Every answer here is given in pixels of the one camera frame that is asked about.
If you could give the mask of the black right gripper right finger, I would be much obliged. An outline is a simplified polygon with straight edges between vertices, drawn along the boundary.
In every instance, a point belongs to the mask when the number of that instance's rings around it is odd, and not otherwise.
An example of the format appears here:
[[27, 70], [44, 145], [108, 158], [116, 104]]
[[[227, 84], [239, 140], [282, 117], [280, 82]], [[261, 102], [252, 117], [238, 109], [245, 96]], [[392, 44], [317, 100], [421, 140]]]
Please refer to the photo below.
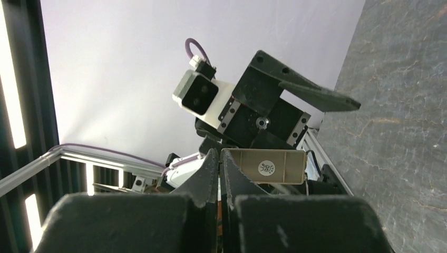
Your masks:
[[271, 194], [222, 160], [224, 252], [392, 252], [377, 214], [346, 194]]

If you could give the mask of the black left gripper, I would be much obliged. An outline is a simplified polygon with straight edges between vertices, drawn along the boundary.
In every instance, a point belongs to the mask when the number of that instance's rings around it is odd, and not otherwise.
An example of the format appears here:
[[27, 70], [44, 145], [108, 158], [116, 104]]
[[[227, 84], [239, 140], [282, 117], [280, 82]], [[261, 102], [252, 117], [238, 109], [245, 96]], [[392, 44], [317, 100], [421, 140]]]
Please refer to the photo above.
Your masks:
[[259, 50], [218, 115], [218, 127], [196, 119], [196, 133], [225, 147], [294, 150], [308, 130], [310, 114], [280, 99], [284, 90], [321, 112], [361, 107], [360, 102], [315, 84]]

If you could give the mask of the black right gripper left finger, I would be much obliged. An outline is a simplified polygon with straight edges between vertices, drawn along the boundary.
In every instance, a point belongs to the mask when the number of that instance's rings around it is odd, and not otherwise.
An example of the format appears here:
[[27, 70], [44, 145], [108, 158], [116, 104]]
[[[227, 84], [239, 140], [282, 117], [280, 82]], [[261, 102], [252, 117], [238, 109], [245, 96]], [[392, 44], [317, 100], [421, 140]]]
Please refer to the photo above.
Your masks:
[[218, 152], [171, 193], [67, 194], [37, 252], [216, 252]]

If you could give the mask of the beige battery cover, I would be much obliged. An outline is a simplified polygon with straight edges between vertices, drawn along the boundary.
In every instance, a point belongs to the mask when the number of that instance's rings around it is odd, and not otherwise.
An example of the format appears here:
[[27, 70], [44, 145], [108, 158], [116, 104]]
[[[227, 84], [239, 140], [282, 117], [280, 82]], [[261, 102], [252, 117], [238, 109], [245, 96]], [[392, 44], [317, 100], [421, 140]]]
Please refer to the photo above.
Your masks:
[[227, 149], [237, 167], [256, 183], [303, 184], [307, 154], [303, 150]]

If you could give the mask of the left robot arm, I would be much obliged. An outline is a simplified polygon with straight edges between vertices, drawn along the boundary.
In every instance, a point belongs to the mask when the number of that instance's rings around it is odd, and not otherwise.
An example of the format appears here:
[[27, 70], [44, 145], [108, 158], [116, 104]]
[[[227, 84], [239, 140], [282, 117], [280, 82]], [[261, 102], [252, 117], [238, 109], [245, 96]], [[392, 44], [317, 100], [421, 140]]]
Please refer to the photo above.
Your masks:
[[203, 142], [197, 153], [170, 154], [164, 181], [177, 188], [203, 164], [210, 149], [294, 150], [308, 130], [310, 114], [281, 98], [284, 91], [321, 112], [349, 112], [361, 104], [321, 87], [264, 51], [258, 51], [237, 84], [216, 79], [216, 69], [195, 55], [173, 99], [195, 116]]

